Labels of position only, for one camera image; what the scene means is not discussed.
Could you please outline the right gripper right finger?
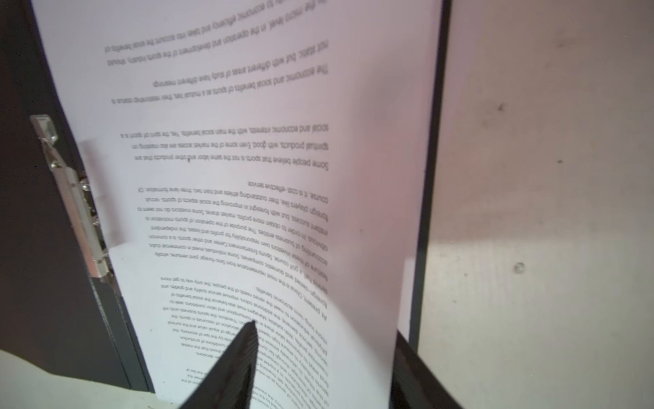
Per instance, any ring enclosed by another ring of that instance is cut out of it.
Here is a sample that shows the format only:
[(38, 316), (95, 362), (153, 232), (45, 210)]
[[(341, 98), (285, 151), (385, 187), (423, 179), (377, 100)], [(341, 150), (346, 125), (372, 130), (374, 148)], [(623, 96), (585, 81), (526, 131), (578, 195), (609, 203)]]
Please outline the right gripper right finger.
[(397, 332), (390, 408), (462, 409), (432, 374), (405, 337)]

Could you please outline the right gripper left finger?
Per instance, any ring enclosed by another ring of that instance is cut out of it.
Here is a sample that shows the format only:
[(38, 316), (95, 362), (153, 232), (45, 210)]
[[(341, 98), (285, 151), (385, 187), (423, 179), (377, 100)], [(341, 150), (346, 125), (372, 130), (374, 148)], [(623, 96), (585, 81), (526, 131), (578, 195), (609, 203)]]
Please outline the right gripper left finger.
[(228, 345), (181, 409), (248, 409), (258, 354), (255, 322), (249, 321)]

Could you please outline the orange and black folder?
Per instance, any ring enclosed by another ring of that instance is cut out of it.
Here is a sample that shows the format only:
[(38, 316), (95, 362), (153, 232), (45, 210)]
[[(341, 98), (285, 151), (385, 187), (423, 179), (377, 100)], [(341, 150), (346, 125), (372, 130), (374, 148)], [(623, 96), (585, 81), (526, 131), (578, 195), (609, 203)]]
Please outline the orange and black folder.
[[(60, 155), (88, 179), (56, 92), (34, 2), (1, 4), (1, 346), (50, 373), (158, 397), (114, 268), (107, 283), (90, 276), (30, 121), (32, 115), (48, 115), (59, 136)], [(442, 53), (451, 10), (450, 2), (439, 2), (417, 256), (403, 276), (397, 332), (418, 324), (415, 279), (424, 271), (427, 252), (426, 214), (431, 196), (426, 184), (434, 174)]]

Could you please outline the printed paper sheet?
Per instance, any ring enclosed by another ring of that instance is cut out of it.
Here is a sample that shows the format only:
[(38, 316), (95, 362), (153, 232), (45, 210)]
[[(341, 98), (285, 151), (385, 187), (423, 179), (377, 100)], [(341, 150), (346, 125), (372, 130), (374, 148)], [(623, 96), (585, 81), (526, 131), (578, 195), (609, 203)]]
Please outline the printed paper sheet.
[(386, 408), (439, 1), (36, 1), (156, 394), (247, 321), (255, 408)]

